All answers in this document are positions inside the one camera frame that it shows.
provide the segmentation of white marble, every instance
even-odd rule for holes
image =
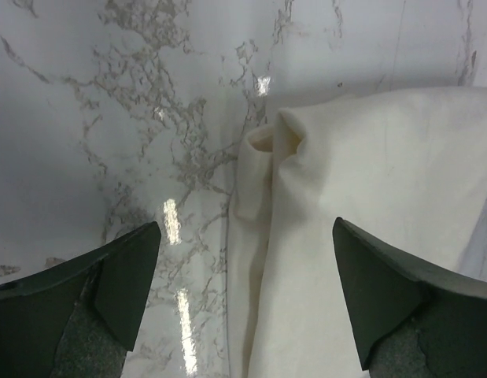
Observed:
[[[279,106],[472,83],[487,0],[0,0],[0,284],[157,219],[123,376],[228,377],[242,134]]]

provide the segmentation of folded fabric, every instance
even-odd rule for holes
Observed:
[[[458,272],[486,197],[487,88],[280,110],[239,154],[227,250],[231,378],[367,376],[334,256],[336,217]]]

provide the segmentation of marble surface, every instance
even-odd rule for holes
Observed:
[[[228,377],[242,135],[280,106],[471,84],[487,0],[0,0],[0,284],[156,219],[123,376]]]

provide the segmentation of towel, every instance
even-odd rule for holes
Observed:
[[[486,198],[487,88],[279,110],[239,152],[227,247],[231,378],[369,376],[341,289],[334,220],[459,272]],[[467,260],[482,264],[481,251]]]

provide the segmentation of white cloth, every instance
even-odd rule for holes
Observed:
[[[367,375],[334,257],[335,218],[458,271],[486,196],[487,88],[279,111],[239,154],[227,250],[231,378]]]

